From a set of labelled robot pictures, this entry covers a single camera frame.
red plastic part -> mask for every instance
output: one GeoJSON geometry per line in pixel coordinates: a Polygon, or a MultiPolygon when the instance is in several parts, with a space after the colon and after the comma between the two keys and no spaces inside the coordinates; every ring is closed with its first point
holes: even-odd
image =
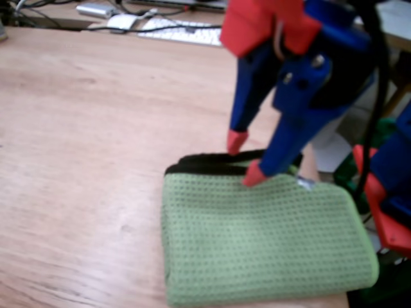
{"type": "Polygon", "coordinates": [[[232,0],[220,40],[237,57],[274,35],[274,22],[284,22],[285,46],[295,54],[307,52],[321,23],[304,13],[303,0],[232,0]]]}
{"type": "Polygon", "coordinates": [[[264,10],[255,0],[233,0],[225,14],[220,41],[237,57],[242,57],[268,40],[273,28],[272,12],[264,10]]]}
{"type": "Polygon", "coordinates": [[[254,2],[287,24],[298,25],[304,15],[303,0],[254,0],[254,2]]]}
{"type": "Polygon", "coordinates": [[[237,155],[248,137],[248,132],[238,133],[234,130],[229,130],[229,134],[227,136],[227,151],[229,154],[232,156],[237,155]]]}
{"type": "Polygon", "coordinates": [[[293,24],[284,24],[284,44],[297,55],[303,55],[310,48],[311,43],[321,30],[321,23],[311,18],[303,16],[298,26],[293,24]]]}
{"type": "Polygon", "coordinates": [[[261,169],[258,166],[259,160],[253,160],[247,169],[245,174],[245,178],[243,180],[243,185],[252,187],[265,180],[268,180],[268,177],[263,174],[261,169]]]}
{"type": "MultiPolygon", "coordinates": [[[[377,149],[372,149],[370,156],[372,157],[376,152],[377,149]]],[[[361,173],[363,167],[363,147],[360,145],[355,146],[353,154],[357,168],[361,173]]],[[[402,253],[406,257],[411,257],[411,230],[381,211],[380,203],[385,199],[387,194],[384,187],[380,184],[380,181],[378,181],[372,173],[369,173],[367,177],[365,194],[382,246],[402,253]]]]}

green towel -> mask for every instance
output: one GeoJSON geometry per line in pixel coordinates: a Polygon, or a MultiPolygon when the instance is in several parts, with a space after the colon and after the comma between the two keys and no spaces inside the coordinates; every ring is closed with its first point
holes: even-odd
{"type": "Polygon", "coordinates": [[[170,306],[304,298],[375,283],[374,250],[343,189],[307,190],[290,175],[250,189],[243,172],[198,160],[169,168],[162,241],[170,306]]]}

bolt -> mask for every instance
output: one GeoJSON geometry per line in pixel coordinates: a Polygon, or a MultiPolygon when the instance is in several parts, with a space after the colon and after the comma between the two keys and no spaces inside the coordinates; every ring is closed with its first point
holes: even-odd
{"type": "Polygon", "coordinates": [[[326,59],[322,55],[317,55],[311,62],[311,66],[318,69],[319,67],[322,67],[325,61],[326,59]]]}
{"type": "Polygon", "coordinates": [[[284,84],[289,84],[291,79],[293,79],[293,73],[287,73],[283,80],[284,84]]]}

microfiber cloth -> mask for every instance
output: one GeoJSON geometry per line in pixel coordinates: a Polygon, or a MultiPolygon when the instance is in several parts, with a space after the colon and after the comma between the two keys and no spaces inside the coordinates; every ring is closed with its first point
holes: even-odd
{"type": "Polygon", "coordinates": [[[287,174],[247,188],[241,159],[261,153],[191,156],[166,171],[170,306],[306,298],[376,282],[378,261],[350,195],[331,184],[302,187],[287,174]]]}

robotic arm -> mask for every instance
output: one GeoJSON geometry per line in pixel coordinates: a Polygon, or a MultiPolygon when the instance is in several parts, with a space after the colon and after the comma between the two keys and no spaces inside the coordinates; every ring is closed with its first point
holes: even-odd
{"type": "Polygon", "coordinates": [[[375,45],[354,28],[356,16],[352,6],[337,0],[230,2],[221,41],[238,57],[238,75],[228,152],[240,151],[274,87],[272,105],[281,112],[263,158],[248,168],[245,185],[286,171],[310,139],[372,83],[375,45]]]}

